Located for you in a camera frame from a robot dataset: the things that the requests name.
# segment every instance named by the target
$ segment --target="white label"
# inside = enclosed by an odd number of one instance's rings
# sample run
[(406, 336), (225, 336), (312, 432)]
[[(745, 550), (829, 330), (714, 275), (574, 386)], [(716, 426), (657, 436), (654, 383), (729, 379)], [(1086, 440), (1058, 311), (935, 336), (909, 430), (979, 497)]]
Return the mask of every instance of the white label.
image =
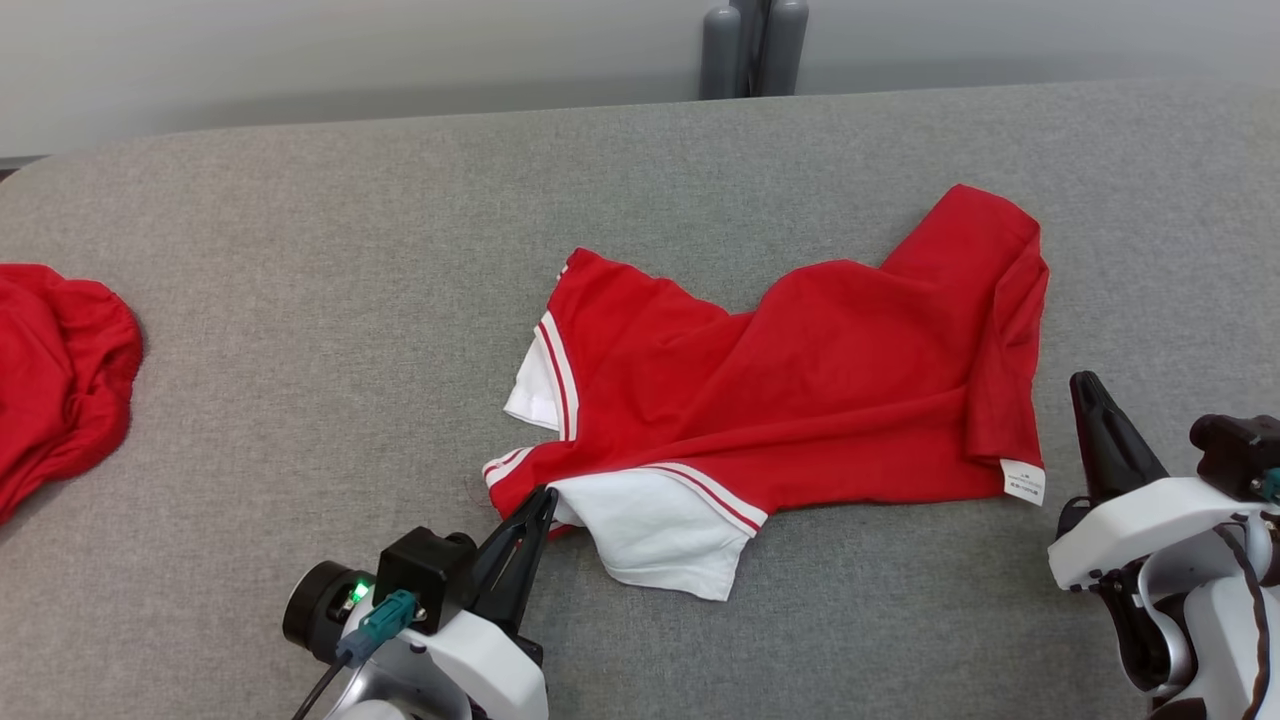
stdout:
[(1044, 470), (1018, 460), (1000, 460), (1005, 471), (1005, 493), (1044, 505)]

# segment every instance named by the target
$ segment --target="cable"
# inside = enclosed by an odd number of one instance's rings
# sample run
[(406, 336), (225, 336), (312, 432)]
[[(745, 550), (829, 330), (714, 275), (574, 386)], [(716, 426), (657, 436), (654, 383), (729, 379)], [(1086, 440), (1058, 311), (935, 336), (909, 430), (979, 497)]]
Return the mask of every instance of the cable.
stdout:
[(1267, 624), (1267, 606), (1262, 597), (1262, 585), (1258, 584), (1258, 574), (1253, 570), (1248, 553), (1226, 528), (1228, 523), (1224, 523), (1213, 528), (1213, 532), (1226, 542), (1235, 561), (1244, 570), (1244, 583), (1253, 596), (1253, 620), (1258, 625), (1258, 674), (1253, 679), (1253, 702), (1244, 708), (1244, 720), (1256, 720), (1262, 710), (1262, 701), (1267, 697), (1267, 687), (1271, 684), (1271, 628)]
[(338, 676), (338, 671), (347, 666), (347, 660), (349, 657), (351, 652), (343, 652), (342, 655), (338, 656), (337, 660), (333, 661), (333, 665), (330, 665), (329, 669), (325, 670), (324, 676), (320, 678), (320, 682), (316, 683), (316, 687), (311, 688), (311, 692), (307, 693), (307, 698), (303, 700), (302, 705), (298, 706), (298, 711), (293, 714), (293, 720), (302, 720), (303, 717), (307, 716), (307, 712), (311, 712), (311, 706), (315, 705), (317, 700), (320, 700), (320, 693), (323, 693), (324, 689), (329, 687), (329, 683), (332, 683), (333, 679)]

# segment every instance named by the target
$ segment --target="red t-shirt with white trim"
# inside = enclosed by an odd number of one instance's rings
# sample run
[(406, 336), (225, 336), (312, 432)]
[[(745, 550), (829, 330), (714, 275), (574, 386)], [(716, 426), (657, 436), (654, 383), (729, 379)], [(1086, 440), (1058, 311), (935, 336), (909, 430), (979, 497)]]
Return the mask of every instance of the red t-shirt with white trim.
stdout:
[[(964, 186), (879, 269), (800, 268), (753, 313), (730, 314), (580, 249), (507, 407), (561, 439), (489, 462), (494, 506), (506, 516), (534, 487), (557, 483), (558, 516), (585, 524), (598, 544), (620, 534), (612, 525), (632, 525), (614, 548), (627, 564), (637, 543), (680, 536), (675, 516), (745, 542), (780, 510), (1000, 495), (1001, 459), (1043, 465), (1030, 389), (1047, 282), (1036, 220)], [(668, 497), (646, 507), (650, 489)], [(686, 503), (705, 505), (703, 519), (685, 518)], [(604, 511), (611, 528), (593, 527)], [(710, 542), (731, 537), (717, 533)], [(682, 550), (654, 552), (646, 562), (671, 565)], [(686, 570), (708, 570), (690, 559)], [(611, 573), (637, 570), (608, 560)], [(716, 589), (676, 589), (727, 596), (724, 565), (708, 570)], [(671, 587), (644, 582), (652, 569), (620, 579)]]

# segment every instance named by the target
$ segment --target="gray tabletop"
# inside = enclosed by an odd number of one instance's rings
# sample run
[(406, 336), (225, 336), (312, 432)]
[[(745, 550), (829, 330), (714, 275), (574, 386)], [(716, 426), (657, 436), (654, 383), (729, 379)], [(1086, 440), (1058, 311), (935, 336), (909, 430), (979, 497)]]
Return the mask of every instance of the gray tabletop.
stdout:
[[(878, 263), (947, 190), (1043, 224), (1043, 509), (778, 515), (727, 603), (544, 556), (557, 719), (1139, 717), (1096, 598), (1057, 591), (1092, 368), (1174, 471), (1201, 413), (1280, 410), (1280, 96), (1124, 82), (603, 108), (141, 140), (0, 183), (0, 260), (100, 279), (146, 333), (128, 439), (0, 528), (6, 717), (285, 717), (323, 667), (293, 583), (410, 528), (484, 536), (479, 468), (579, 245), (748, 309)], [(904, 459), (909, 465), (910, 459)]]

